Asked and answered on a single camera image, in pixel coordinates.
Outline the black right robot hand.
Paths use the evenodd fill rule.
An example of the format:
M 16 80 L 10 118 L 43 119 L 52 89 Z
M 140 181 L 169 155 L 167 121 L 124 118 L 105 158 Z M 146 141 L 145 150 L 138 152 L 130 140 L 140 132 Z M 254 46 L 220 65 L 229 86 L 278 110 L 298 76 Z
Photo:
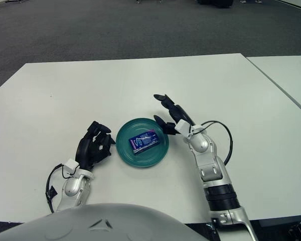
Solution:
M 188 116 L 188 114 L 184 111 L 184 109 L 179 106 L 175 105 L 175 103 L 165 94 L 154 94 L 154 98 L 161 102 L 162 106 L 169 111 L 169 115 L 174 120 L 174 123 L 165 122 L 162 118 L 158 115 L 154 115 L 154 119 L 156 123 L 161 127 L 162 131 L 166 135 L 176 135 L 180 134 L 177 130 L 175 130 L 176 124 L 181 120 L 185 120 L 188 124 L 194 126 L 195 123 L 193 120 Z

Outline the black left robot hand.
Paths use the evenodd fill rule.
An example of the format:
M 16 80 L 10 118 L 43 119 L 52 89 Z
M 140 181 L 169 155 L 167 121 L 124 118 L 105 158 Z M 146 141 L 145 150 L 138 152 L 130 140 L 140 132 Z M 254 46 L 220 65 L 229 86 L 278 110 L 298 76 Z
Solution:
M 110 133 L 108 127 L 96 121 L 92 122 L 76 151 L 75 161 L 80 169 L 91 171 L 95 164 L 111 156 L 110 147 L 115 145 L 115 141 Z

